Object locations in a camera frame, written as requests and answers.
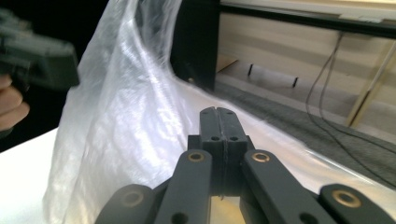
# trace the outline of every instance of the screw hole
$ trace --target screw hole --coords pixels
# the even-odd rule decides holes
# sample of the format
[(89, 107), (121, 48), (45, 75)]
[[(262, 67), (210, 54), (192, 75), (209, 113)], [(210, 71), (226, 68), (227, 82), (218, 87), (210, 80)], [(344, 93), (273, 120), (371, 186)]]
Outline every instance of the screw hole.
[(176, 213), (172, 215), (173, 224), (186, 224), (189, 221), (189, 217), (183, 213)]
[(332, 197), (340, 204), (350, 208), (357, 208), (361, 206), (361, 200), (349, 191), (337, 189), (332, 192)]
[(135, 207), (143, 202), (143, 194), (140, 191), (130, 191), (123, 195), (121, 203), (125, 207)]
[(194, 152), (194, 153), (191, 153), (189, 155), (189, 160), (190, 161), (195, 161), (195, 162), (203, 161), (204, 160), (204, 155), (201, 154), (201, 153), (198, 153), (198, 152)]
[(252, 157), (253, 157), (253, 160), (259, 161), (259, 162), (267, 162), (270, 160), (270, 157), (268, 155), (266, 155), (264, 153), (260, 153), (260, 152), (254, 153)]
[(300, 214), (300, 220), (304, 224), (318, 224), (318, 220), (314, 216), (307, 213)]

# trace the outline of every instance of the wire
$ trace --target wire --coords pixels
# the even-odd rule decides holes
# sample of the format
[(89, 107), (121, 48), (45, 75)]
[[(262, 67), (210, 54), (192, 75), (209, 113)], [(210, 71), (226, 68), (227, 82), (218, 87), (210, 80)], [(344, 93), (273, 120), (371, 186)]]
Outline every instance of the wire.
[(315, 79), (314, 84), (312, 85), (306, 100), (305, 100), (305, 109), (306, 112), (308, 114), (309, 119), (315, 124), (317, 125), (323, 132), (325, 132), (326, 134), (328, 134), (332, 140), (334, 142), (336, 142), (344, 151), (345, 153), (351, 158), (353, 159), (356, 163), (358, 163), (361, 167), (363, 167), (365, 170), (367, 170), (369, 173), (371, 173), (372, 175), (376, 176), (377, 178), (381, 179), (382, 181), (384, 181), (385, 183), (389, 184), (390, 186), (393, 186), (394, 188), (396, 188), (396, 185), (393, 185), (392, 183), (390, 183), (388, 180), (386, 180), (384, 177), (378, 175), (377, 173), (375, 173), (374, 171), (372, 171), (369, 167), (367, 167), (366, 165), (364, 165), (361, 161), (359, 161), (355, 156), (353, 156), (353, 154), (332, 134), (330, 133), (327, 129), (323, 128), (322, 126), (320, 126), (313, 118), (311, 111), (309, 109), (309, 100), (311, 98), (312, 92), (314, 91), (315, 86), (317, 85), (318, 81), (320, 80), (321, 76), (323, 75), (324, 70), (326, 69), (327, 65), (329, 63), (331, 63), (331, 67), (329, 69), (329, 71), (332, 70), (333, 66), (334, 66), (334, 61), (335, 61), (335, 56), (336, 53), (340, 47), (341, 44), (341, 40), (343, 38), (344, 34), (341, 33), (338, 36), (337, 39), (337, 43), (335, 44), (334, 50), (332, 51), (332, 54), (330, 55), (330, 57), (328, 58), (328, 60), (326, 61), (326, 63), (323, 65), (323, 67), (321, 68), (318, 77)]
[(338, 132), (340, 132), (340, 133), (343, 133), (343, 134), (346, 134), (346, 135), (349, 135), (349, 136), (352, 136), (352, 137), (359, 138), (360, 140), (363, 140), (363, 141), (366, 141), (366, 142), (368, 142), (368, 143), (371, 143), (371, 144), (373, 144), (373, 145), (375, 145), (375, 146), (377, 146), (377, 147), (381, 147), (381, 148), (385, 149), (386, 151), (388, 151), (388, 152), (390, 152), (390, 153), (396, 155), (396, 152), (393, 151), (392, 149), (390, 149), (390, 148), (388, 148), (388, 147), (381, 146), (381, 145), (379, 145), (379, 144), (376, 143), (376, 142), (373, 142), (373, 141), (371, 141), (371, 140), (369, 140), (369, 139), (365, 139), (365, 138), (363, 138), (363, 137), (357, 136), (356, 134), (347, 133), (347, 132), (345, 132), (345, 131), (343, 131), (343, 130), (337, 128), (337, 127), (335, 127), (335, 126), (332, 125), (328, 120), (325, 119), (325, 116), (324, 116), (324, 114), (323, 114), (323, 99), (324, 99), (324, 96), (325, 96), (325, 94), (326, 94), (327, 86), (329, 85), (329, 82), (330, 82), (330, 79), (331, 79), (331, 76), (332, 76), (332, 70), (333, 70), (334, 64), (335, 64), (335, 55), (334, 55), (334, 57), (332, 58), (332, 62), (331, 62), (330, 67), (329, 67), (329, 72), (328, 72), (328, 75), (327, 75), (327, 77), (326, 77), (326, 81), (325, 81), (325, 83), (324, 83), (324, 86), (323, 86), (323, 89), (322, 89), (322, 91), (321, 91), (320, 98), (319, 98), (319, 114), (320, 114), (321, 119), (322, 119), (327, 125), (329, 125), (330, 127), (332, 127), (333, 129), (335, 129), (336, 131), (338, 131)]

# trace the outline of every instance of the finger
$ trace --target finger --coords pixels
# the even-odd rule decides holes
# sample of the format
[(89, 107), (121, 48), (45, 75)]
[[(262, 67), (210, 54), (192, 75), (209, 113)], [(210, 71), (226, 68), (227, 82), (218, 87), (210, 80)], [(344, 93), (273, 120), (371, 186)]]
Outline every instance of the finger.
[(8, 130), (15, 126), (18, 122), (26, 118), (29, 114), (30, 107), (25, 102), (21, 103), (17, 108), (0, 116), (0, 131)]
[(22, 95), (17, 89), (7, 87), (0, 91), (0, 115), (15, 109), (22, 103)]
[(0, 75), (0, 90), (9, 87), (12, 79), (9, 75)]

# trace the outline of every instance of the transparent plastic bag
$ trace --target transparent plastic bag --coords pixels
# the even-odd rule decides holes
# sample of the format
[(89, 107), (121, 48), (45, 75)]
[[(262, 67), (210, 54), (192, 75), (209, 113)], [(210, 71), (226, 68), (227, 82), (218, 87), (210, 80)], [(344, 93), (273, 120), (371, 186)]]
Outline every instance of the transparent plastic bag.
[(169, 178), (199, 112), (233, 110), (256, 148), (276, 154), (298, 180), (359, 189), (395, 215), (396, 193), (328, 161), (242, 109), (179, 81), (169, 55), (180, 0), (110, 0), (67, 96), (44, 211), (49, 223), (93, 223), (119, 188)]

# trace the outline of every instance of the white surface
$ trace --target white surface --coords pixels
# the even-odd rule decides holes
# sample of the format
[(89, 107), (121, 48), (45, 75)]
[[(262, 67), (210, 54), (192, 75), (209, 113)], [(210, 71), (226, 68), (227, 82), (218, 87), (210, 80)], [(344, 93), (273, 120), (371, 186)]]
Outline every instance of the white surface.
[(43, 201), (46, 220), (91, 224), (117, 189), (161, 184), (186, 150), (188, 134), (198, 134), (199, 112), (210, 106), (235, 112), (256, 148), (277, 155), (306, 188), (345, 184), (396, 217), (396, 192), (177, 79), (169, 57), (179, 3), (108, 2), (79, 64), (80, 85), (64, 106)]
[(44, 223), (42, 198), (48, 183), (57, 130), (0, 153), (0, 223)]

